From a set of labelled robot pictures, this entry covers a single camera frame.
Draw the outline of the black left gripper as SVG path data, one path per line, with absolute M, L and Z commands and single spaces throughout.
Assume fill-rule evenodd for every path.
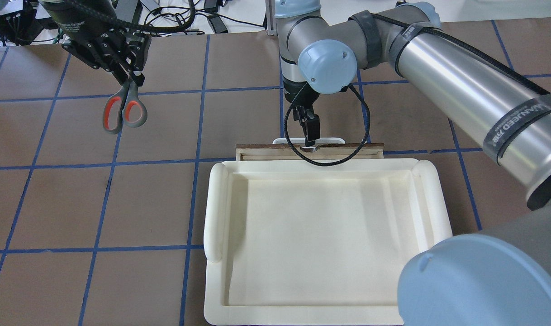
M 109 16 L 110 21 L 100 20 L 66 0 L 41 0 L 39 3 L 68 36 L 69 40 L 62 47 L 69 53 L 93 69 L 110 72 L 120 86 L 129 80 L 143 86 L 143 69 L 151 38 L 120 24 L 110 0 L 79 1 Z

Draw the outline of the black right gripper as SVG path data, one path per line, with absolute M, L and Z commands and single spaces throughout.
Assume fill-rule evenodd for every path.
M 282 78 L 284 97 L 293 107 L 294 120 L 298 121 L 304 134 L 304 146 L 315 146 L 321 138 L 320 119 L 314 112 L 316 91 L 306 81 L 292 81 L 286 77 Z

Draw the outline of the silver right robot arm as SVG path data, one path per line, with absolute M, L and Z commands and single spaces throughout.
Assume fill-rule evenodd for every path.
M 551 92 L 444 33 L 429 3 L 336 25 L 320 10 L 319 0 L 274 1 L 284 87 L 307 146 L 320 137 L 319 94 L 353 90 L 357 71 L 388 62 L 527 188 L 527 215 L 443 240 L 404 266 L 404 325 L 551 326 Z

